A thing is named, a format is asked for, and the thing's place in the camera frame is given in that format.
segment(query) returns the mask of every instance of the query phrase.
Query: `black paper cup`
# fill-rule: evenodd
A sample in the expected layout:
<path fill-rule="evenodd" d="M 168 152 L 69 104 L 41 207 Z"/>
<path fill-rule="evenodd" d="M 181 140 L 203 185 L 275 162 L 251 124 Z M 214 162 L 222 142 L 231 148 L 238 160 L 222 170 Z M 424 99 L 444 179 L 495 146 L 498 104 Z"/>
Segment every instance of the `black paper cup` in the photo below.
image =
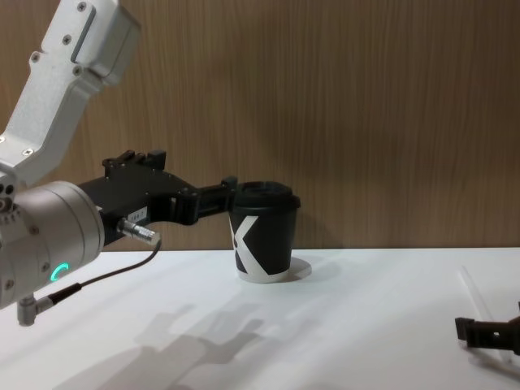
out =
<path fill-rule="evenodd" d="M 252 283 L 280 282 L 291 266 L 300 198 L 273 181 L 240 184 L 229 213 L 238 275 Z"/>

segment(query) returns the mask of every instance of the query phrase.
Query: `silver cylinder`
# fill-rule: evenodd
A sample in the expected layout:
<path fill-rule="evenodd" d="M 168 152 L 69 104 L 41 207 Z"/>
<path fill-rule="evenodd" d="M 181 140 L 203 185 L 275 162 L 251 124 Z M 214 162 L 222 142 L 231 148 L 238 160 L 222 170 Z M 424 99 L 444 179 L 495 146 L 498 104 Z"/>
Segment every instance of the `silver cylinder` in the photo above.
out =
<path fill-rule="evenodd" d="M 93 261 L 105 232 L 97 207 L 74 184 L 54 182 L 0 214 L 0 309 Z"/>
<path fill-rule="evenodd" d="M 134 222 L 130 222 L 127 219 L 121 219 L 117 225 L 117 229 L 125 236 L 151 246 L 157 245 L 161 240 L 161 235 L 159 233 Z"/>

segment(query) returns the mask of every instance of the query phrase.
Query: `metal connector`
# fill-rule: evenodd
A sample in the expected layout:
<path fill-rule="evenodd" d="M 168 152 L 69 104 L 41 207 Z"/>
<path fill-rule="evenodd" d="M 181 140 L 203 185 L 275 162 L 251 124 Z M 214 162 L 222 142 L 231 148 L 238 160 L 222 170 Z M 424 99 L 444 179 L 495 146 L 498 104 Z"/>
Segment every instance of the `metal connector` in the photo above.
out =
<path fill-rule="evenodd" d="M 54 303 L 48 298 L 34 299 L 34 294 L 22 298 L 18 301 L 18 323 L 22 327 L 30 327 L 34 325 L 36 316 L 54 306 Z"/>
<path fill-rule="evenodd" d="M 138 241 L 144 242 L 150 246 L 155 246 L 161 240 L 161 235 L 146 227 L 140 226 L 136 223 L 130 222 L 123 218 L 117 225 L 118 232 L 125 236 L 134 238 Z"/>

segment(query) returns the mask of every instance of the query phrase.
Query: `green led light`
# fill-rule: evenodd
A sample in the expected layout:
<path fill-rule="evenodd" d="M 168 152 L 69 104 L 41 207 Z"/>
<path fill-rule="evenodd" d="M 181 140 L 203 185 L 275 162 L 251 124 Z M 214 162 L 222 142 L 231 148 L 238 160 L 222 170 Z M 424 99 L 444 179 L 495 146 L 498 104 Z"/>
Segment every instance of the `green led light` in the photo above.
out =
<path fill-rule="evenodd" d="M 50 281 L 51 282 L 55 282 L 56 280 L 59 279 L 58 277 L 58 274 L 61 272 L 61 271 L 67 271 L 69 269 L 69 264 L 68 262 L 62 262 L 59 266 L 57 266 L 54 271 L 52 271 L 52 275 L 50 276 Z"/>

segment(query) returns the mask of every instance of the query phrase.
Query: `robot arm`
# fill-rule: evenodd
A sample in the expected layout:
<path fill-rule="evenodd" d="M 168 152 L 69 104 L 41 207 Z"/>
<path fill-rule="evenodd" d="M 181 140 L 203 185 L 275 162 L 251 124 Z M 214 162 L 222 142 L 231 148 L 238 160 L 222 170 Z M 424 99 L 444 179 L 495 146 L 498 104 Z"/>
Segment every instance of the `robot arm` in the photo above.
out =
<path fill-rule="evenodd" d="M 0 309 L 18 302 L 20 324 L 73 293 L 33 293 L 92 262 L 123 236 L 156 245 L 156 221 L 196 223 L 224 212 L 236 180 L 195 188 L 163 171 L 166 153 L 109 158 L 105 175 L 18 193 L 56 168 L 91 96 L 117 84 L 137 46 L 138 23 L 117 0 L 62 0 L 0 136 Z"/>
<path fill-rule="evenodd" d="M 19 182 L 32 185 L 60 164 L 88 100 L 120 81 L 139 35 L 139 24 L 117 0 L 60 2 L 0 136 L 4 210 Z"/>

